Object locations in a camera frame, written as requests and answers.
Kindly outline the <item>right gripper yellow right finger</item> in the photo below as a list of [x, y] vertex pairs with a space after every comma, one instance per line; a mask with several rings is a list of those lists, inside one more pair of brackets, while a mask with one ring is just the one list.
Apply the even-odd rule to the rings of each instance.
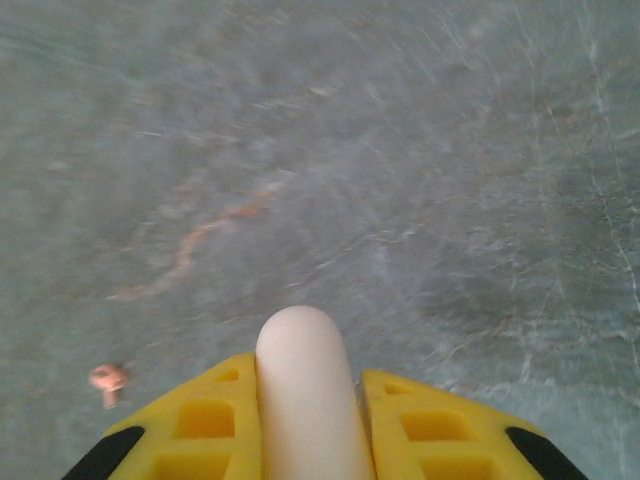
[[381, 370], [360, 386], [377, 480], [589, 480], [518, 417]]

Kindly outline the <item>orange wireless earbud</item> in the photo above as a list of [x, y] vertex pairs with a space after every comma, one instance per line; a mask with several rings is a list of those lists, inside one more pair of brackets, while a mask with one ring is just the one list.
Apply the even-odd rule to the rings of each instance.
[[126, 372], [116, 365], [105, 364], [94, 368], [88, 375], [89, 383], [99, 390], [106, 409], [113, 408], [119, 392], [127, 385]]

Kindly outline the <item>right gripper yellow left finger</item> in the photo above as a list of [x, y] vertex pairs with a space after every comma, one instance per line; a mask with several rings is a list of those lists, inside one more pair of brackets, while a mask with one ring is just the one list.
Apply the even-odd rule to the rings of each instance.
[[62, 480], [263, 480], [255, 355], [234, 355], [112, 425]]

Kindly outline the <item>white earbud charging case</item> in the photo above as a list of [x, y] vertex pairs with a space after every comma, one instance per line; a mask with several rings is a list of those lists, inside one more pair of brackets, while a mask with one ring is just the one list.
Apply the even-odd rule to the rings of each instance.
[[314, 307], [280, 310], [255, 355], [264, 480], [376, 480], [335, 322]]

